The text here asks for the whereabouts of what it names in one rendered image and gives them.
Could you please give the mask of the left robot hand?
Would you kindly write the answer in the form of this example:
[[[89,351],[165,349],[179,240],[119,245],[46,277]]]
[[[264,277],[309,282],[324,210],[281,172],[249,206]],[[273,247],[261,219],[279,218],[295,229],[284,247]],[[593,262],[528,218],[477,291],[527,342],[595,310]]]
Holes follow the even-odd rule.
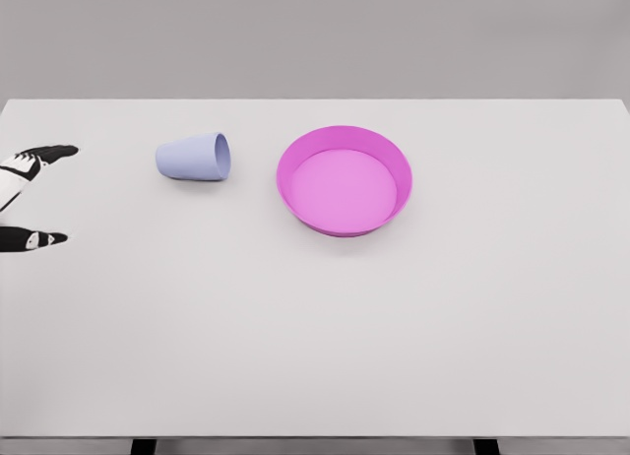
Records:
[[[39,146],[15,153],[0,162],[0,213],[5,211],[41,172],[61,159],[74,156],[73,145]],[[61,232],[0,226],[0,253],[20,253],[57,245],[68,240]]]

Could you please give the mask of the light purple cup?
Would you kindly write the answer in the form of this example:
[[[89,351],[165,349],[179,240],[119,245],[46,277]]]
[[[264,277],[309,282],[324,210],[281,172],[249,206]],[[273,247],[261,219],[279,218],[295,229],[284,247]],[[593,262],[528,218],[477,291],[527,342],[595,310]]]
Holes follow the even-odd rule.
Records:
[[[195,135],[160,145],[157,170],[177,180],[223,181],[231,170],[228,142],[220,132]]]

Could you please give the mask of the pink plate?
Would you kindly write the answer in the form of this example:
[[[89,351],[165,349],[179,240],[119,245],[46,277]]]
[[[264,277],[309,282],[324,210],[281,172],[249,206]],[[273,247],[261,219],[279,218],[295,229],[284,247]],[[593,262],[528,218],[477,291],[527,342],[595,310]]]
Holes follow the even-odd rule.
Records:
[[[356,237],[406,206],[413,176],[406,155],[382,134],[334,125],[294,140],[278,162],[276,183],[286,208],[306,226]]]

